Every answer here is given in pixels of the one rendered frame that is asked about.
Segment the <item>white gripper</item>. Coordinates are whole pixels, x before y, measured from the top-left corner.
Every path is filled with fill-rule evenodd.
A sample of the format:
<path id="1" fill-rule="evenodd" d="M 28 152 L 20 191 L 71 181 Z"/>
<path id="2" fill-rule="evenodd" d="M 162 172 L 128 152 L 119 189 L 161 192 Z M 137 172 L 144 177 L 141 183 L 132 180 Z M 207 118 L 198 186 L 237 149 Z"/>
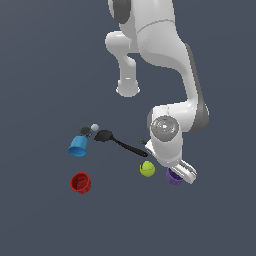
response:
<path id="1" fill-rule="evenodd" d="M 147 141 L 141 138 L 139 140 L 139 143 L 146 145 Z M 176 166 L 172 166 L 170 163 L 165 163 L 159 159 L 157 159 L 157 161 L 167 169 L 170 168 L 173 172 L 175 172 L 177 175 L 183 178 L 183 181 L 186 181 L 189 184 L 192 184 L 196 180 L 196 170 L 183 160 L 180 160 Z"/>

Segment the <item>small dark grey object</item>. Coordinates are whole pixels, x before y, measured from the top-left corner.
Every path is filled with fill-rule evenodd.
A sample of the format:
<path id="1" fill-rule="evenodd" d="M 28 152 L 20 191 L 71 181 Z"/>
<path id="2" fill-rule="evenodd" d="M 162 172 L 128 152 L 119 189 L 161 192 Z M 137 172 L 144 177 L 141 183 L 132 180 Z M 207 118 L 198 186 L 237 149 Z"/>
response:
<path id="1" fill-rule="evenodd" d="M 79 134 L 81 136 L 90 137 L 91 136 L 91 127 L 90 126 L 84 126 L 79 130 Z"/>

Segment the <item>yellow-green tennis ball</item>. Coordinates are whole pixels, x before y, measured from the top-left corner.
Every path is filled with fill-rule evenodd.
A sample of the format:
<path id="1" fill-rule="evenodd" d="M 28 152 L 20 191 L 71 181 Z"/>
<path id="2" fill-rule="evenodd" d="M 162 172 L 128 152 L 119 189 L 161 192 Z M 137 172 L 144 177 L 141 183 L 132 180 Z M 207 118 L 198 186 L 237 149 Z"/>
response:
<path id="1" fill-rule="evenodd" d="M 145 177 L 151 177 L 155 173 L 155 166 L 150 161 L 145 161 L 140 165 L 140 173 Z"/>

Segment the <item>purple plastic cup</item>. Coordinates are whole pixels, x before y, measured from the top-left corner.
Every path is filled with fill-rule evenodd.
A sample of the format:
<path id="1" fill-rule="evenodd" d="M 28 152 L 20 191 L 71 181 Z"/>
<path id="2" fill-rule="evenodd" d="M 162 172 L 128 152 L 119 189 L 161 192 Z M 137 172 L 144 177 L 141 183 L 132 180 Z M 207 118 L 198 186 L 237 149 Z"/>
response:
<path id="1" fill-rule="evenodd" d="M 179 175 L 173 172 L 170 168 L 168 168 L 166 173 L 166 180 L 171 185 L 179 185 L 183 181 L 183 178 L 181 178 Z"/>

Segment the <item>blue plastic cup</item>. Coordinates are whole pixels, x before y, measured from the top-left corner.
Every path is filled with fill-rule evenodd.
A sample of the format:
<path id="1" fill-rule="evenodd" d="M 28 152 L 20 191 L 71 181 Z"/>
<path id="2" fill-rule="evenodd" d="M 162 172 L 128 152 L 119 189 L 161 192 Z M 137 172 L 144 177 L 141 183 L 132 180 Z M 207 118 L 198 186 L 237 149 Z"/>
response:
<path id="1" fill-rule="evenodd" d="M 88 145 L 89 141 L 86 137 L 76 136 L 68 148 L 68 153 L 75 157 L 84 157 L 87 155 Z"/>

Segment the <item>red plastic cup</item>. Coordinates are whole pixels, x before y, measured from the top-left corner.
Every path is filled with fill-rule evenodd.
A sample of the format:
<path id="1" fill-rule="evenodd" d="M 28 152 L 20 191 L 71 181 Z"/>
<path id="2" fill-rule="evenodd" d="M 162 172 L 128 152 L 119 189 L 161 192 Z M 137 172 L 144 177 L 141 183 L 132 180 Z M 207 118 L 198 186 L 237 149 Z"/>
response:
<path id="1" fill-rule="evenodd" d="M 76 173 L 70 181 L 70 187 L 73 191 L 85 194 L 91 189 L 91 180 L 85 172 Z"/>

